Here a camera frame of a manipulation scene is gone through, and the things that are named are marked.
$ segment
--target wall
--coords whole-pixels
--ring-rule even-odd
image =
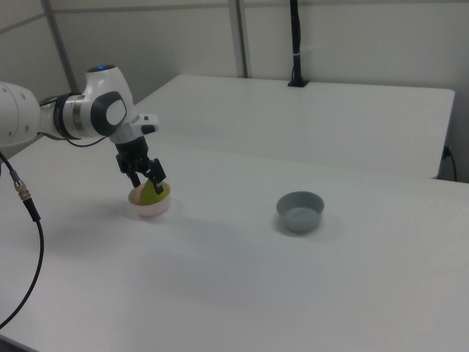
[[[302,57],[305,78],[456,91],[447,143],[454,151],[460,180],[469,182],[469,3],[304,2],[339,3],[300,6],[302,46],[315,48]],[[289,79],[288,3],[245,0],[250,77]],[[443,177],[452,179],[449,163],[444,164]]]
[[[70,90],[40,0],[0,1],[0,81],[38,100]],[[10,157],[26,145],[1,151]]]
[[[181,74],[239,75],[227,0],[51,2],[78,88],[117,65],[137,103]]]

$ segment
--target power cord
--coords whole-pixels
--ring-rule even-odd
[[[451,151],[451,148],[448,151],[448,156],[451,158],[451,163],[453,164],[454,182],[457,182],[456,161],[454,161],[454,156],[453,156],[453,153]]]
[[[10,316],[5,319],[2,323],[0,323],[0,330],[6,326],[23,308],[24,304],[28,300],[29,296],[31,295],[31,292],[34,289],[34,286],[36,285],[37,278],[39,277],[39,273],[41,271],[41,266],[43,265],[43,257],[44,257],[44,233],[43,233],[43,227],[41,225],[40,219],[41,217],[39,216],[39,213],[37,212],[37,209],[34,205],[34,202],[32,201],[31,194],[28,191],[28,188],[26,187],[26,184],[19,178],[18,173],[12,168],[12,165],[9,163],[7,158],[5,158],[5,155],[3,155],[0,152],[0,159],[4,162],[4,164],[7,166],[7,168],[10,171],[10,176],[13,179],[13,182],[15,183],[15,189],[18,192],[18,195],[20,196],[21,200],[23,201],[24,206],[29,212],[29,215],[32,218],[32,221],[34,221],[37,225],[37,230],[39,231],[39,239],[40,239],[40,250],[39,250],[39,260],[37,261],[37,268],[36,272],[34,273],[34,278],[29,285],[29,289],[26,292],[26,295],[23,297],[23,300],[19,303],[19,305],[16,307],[16,309],[13,311]]]
[[[445,145],[443,147],[443,154],[441,155],[441,160],[445,160],[447,157],[451,158],[451,164],[453,165],[454,182],[457,182],[456,161],[454,161],[454,156],[451,151],[451,147]]]
[[[39,106],[46,106],[46,105],[55,103],[56,101],[57,101],[57,98],[46,99],[44,103],[40,103]]]
[[[93,143],[90,143],[90,144],[75,144],[73,142],[71,142],[69,139],[65,139],[69,144],[71,144],[72,146],[74,147],[78,147],[78,148],[86,148],[86,147],[92,147],[93,145],[96,145],[98,144],[99,142],[102,142],[104,139],[108,138],[107,136],[103,137],[103,138],[99,138],[96,142],[93,142]]]

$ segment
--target white table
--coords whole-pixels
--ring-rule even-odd
[[[178,76],[139,104],[161,140],[192,147],[432,178],[448,89]]]
[[[52,352],[469,350],[468,185],[191,147],[161,119],[147,140],[173,203],[156,219],[127,203],[110,142],[41,139],[12,158],[45,259],[1,334]],[[276,223],[295,190],[325,200],[304,237]],[[4,317],[38,240],[8,177],[0,192]]]

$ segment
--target pink bowl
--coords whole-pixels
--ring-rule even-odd
[[[166,182],[163,182],[163,188],[164,189],[167,188],[169,190],[168,195],[164,199],[162,199],[160,202],[155,203],[155,204],[150,204],[150,205],[140,204],[140,192],[143,187],[144,187],[144,184],[142,183],[139,187],[134,188],[129,193],[129,202],[132,203],[137,214],[139,214],[140,216],[144,218],[149,218],[149,217],[157,216],[161,213],[164,213],[171,204],[171,200],[170,200],[171,188],[169,187],[169,184]]]

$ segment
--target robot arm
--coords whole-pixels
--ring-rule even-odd
[[[144,135],[158,130],[158,116],[139,114],[118,67],[97,66],[86,73],[82,94],[60,95],[39,105],[33,94],[0,82],[0,146],[32,140],[38,133],[55,139],[109,137],[117,148],[120,171],[140,185],[138,173],[163,191],[166,175],[158,159],[150,160]]]

